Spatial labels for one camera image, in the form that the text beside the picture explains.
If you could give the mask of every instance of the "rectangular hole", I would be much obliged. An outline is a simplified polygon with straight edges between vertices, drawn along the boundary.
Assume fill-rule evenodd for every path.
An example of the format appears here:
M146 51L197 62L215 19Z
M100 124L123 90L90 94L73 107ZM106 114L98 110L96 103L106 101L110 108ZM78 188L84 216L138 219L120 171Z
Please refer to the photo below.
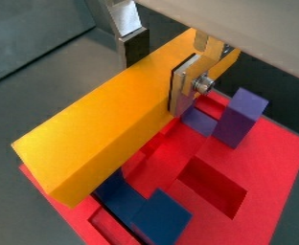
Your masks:
M197 157L178 179L229 218L234 218L247 191Z
M140 244L106 209L98 209L88 221L111 245Z
M225 112L225 105L217 102L209 96L201 96L198 98L195 108L215 120L221 119Z

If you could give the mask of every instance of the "yellow rectangular beam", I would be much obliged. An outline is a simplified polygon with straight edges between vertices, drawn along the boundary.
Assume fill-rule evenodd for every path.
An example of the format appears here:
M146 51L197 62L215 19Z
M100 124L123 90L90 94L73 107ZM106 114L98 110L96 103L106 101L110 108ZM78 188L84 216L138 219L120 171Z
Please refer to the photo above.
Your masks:
M172 119L171 69L195 53L187 30L24 135L13 148L45 193L73 207Z

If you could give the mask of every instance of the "blue block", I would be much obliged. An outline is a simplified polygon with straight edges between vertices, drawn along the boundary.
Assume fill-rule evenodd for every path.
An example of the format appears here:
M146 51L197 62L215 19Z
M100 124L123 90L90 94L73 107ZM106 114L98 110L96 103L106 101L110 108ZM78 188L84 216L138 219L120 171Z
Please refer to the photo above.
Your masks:
M122 222L132 228L132 217L143 206L146 199L126 182L122 168L119 168L96 188L94 194L104 202Z
M126 183L123 170L119 168L111 176L106 179L102 185L95 189L94 194L100 198L103 202L111 197L112 193Z
M144 202L146 199L143 196L128 183L124 183L106 200L104 204L123 223L132 228L132 218L139 212Z
M213 136L235 148L254 127L267 103L266 99L239 88L218 121Z
M190 212L158 189L135 215L134 231L148 244L175 244L191 218Z
M205 137L209 137L213 134L218 123L217 120L209 117L194 107L186 111L182 116L182 122Z

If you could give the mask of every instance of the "red base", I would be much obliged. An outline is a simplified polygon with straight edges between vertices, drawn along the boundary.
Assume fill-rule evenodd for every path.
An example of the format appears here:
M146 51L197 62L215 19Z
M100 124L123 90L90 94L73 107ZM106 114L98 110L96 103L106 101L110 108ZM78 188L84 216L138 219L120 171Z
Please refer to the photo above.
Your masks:
M197 108L218 118L225 105L211 93ZM194 213L178 244L269 244L298 169L299 137L265 119L237 149L175 120L123 166L144 197L162 188ZM21 170L87 244L138 244L91 196L69 210Z

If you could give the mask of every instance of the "purple block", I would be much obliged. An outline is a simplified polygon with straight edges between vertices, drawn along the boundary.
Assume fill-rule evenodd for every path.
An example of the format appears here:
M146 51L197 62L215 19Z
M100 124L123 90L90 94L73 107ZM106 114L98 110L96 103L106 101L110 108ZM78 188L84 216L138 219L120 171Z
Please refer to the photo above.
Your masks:
M199 134L209 137L215 129L217 120L191 107L182 116L182 122L191 127Z
M218 121L213 136L235 148L254 127L267 103L266 99L239 88Z

